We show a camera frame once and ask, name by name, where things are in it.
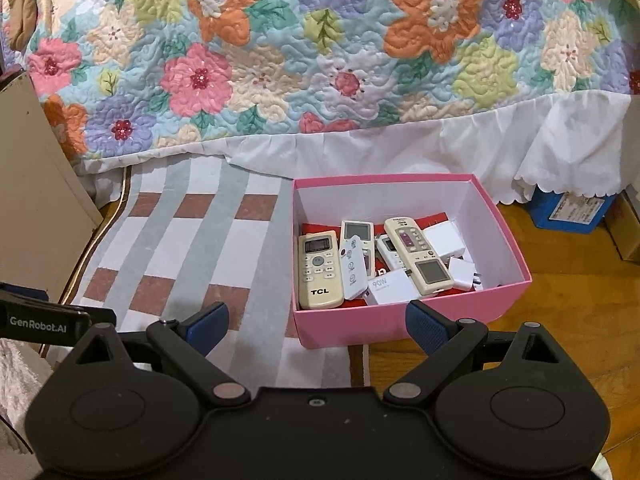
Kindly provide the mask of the white bed skirt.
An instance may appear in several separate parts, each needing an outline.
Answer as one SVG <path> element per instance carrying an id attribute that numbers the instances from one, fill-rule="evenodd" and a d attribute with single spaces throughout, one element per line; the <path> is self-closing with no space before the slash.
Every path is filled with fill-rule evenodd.
<path id="1" fill-rule="evenodd" d="M 252 134 L 76 162 L 80 176 L 178 154 L 289 179 L 339 174 L 472 174 L 496 202 L 534 190 L 614 195 L 639 175 L 638 96 L 552 94 L 488 112 L 343 132 Z"/>

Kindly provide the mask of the floral quilted bedspread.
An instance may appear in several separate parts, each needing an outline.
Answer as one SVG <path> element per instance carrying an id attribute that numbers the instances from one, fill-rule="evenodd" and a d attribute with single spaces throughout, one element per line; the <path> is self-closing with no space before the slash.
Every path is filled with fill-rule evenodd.
<path id="1" fill-rule="evenodd" d="M 227 136 L 639 97 L 639 0 L 1 0 L 75 164 Z"/>

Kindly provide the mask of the blue box under bed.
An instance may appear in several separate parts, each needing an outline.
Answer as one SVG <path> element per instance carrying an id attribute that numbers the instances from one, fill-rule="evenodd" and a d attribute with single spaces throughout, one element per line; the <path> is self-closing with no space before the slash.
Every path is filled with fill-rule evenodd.
<path id="1" fill-rule="evenodd" d="M 615 195 L 577 196 L 542 192 L 536 188 L 527 210 L 538 229 L 578 234 L 591 233 L 604 218 Z"/>

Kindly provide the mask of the pink cardboard box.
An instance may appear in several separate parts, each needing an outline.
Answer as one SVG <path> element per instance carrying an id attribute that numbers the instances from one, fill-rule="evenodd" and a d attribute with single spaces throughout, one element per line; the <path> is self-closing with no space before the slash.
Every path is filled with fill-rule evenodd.
<path id="1" fill-rule="evenodd" d="M 495 321 L 532 281 L 472 174 L 296 179 L 292 206 L 293 318 L 308 349 L 404 338 L 413 299 Z"/>

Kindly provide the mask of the white power adapter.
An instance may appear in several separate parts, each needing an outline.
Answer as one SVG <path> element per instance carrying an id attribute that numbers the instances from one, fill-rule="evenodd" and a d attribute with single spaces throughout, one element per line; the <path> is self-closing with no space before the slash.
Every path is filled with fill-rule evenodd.
<path id="1" fill-rule="evenodd" d="M 451 257 L 448 260 L 448 272 L 454 282 L 454 288 L 462 292 L 482 290 L 484 288 L 482 277 L 471 261 L 462 258 Z"/>

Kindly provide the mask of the small white timer remote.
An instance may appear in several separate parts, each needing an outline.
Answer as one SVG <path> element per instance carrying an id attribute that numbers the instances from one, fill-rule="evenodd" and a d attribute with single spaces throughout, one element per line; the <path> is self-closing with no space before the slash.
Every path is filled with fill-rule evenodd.
<path id="1" fill-rule="evenodd" d="M 396 271 L 405 267 L 405 263 L 402 262 L 393 242 L 387 234 L 378 236 L 375 240 L 375 246 L 387 270 Z"/>

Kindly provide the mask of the white 90W charger block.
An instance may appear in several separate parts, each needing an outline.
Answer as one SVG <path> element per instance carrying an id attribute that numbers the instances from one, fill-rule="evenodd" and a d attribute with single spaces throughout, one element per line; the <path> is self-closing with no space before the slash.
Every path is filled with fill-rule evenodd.
<path id="1" fill-rule="evenodd" d="M 369 281 L 363 299 L 369 306 L 408 304 L 420 294 L 404 269 L 386 272 Z"/>

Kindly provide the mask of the cream remote with purple panel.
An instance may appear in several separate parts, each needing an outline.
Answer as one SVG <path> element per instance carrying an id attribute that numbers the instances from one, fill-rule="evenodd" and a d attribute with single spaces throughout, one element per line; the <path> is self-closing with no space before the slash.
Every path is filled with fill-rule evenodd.
<path id="1" fill-rule="evenodd" d="M 384 231 L 405 263 L 405 269 L 421 297 L 452 289 L 454 282 L 448 269 L 413 218 L 389 218 L 384 221 Z"/>

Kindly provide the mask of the white remote with red button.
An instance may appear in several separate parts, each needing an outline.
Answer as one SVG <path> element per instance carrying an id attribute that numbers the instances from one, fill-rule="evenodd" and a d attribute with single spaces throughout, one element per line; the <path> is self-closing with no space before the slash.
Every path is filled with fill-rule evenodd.
<path id="1" fill-rule="evenodd" d="M 344 240 L 338 251 L 344 299 L 354 300 L 368 288 L 368 272 L 364 262 L 362 240 L 354 235 Z"/>

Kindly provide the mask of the white square charger block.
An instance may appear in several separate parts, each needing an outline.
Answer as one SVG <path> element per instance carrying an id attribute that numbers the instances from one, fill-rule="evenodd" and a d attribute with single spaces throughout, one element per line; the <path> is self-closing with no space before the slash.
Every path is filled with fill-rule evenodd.
<path id="1" fill-rule="evenodd" d="M 448 263 L 450 258 L 462 258 L 466 251 L 463 237 L 454 222 L 435 223 L 425 228 L 423 235 L 444 263 Z"/>

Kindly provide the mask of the striped checkered rug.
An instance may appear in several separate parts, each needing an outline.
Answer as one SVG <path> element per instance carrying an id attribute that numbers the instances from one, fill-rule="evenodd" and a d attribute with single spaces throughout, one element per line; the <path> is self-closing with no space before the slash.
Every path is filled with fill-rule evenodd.
<path id="1" fill-rule="evenodd" d="M 218 157 L 153 159 L 111 174 L 106 218 L 63 295 L 123 332 L 214 302 L 229 329 L 209 359 L 248 388 L 365 386 L 369 351 L 305 349 L 290 307 L 289 180 Z"/>

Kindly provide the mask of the beige cabinet side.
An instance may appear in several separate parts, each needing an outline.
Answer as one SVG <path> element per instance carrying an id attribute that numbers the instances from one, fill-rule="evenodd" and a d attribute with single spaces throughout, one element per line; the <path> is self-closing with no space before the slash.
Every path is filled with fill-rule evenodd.
<path id="1" fill-rule="evenodd" d="M 1 79 L 0 193 L 1 281 L 60 300 L 102 216 L 24 72 Z"/>

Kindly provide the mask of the cream TCL remote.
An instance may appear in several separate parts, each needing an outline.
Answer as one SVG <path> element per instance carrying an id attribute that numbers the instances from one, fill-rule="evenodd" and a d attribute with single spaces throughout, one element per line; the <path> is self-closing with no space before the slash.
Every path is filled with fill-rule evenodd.
<path id="1" fill-rule="evenodd" d="M 335 232 L 302 235 L 297 250 L 299 307 L 303 310 L 339 307 L 344 302 L 344 290 Z"/>

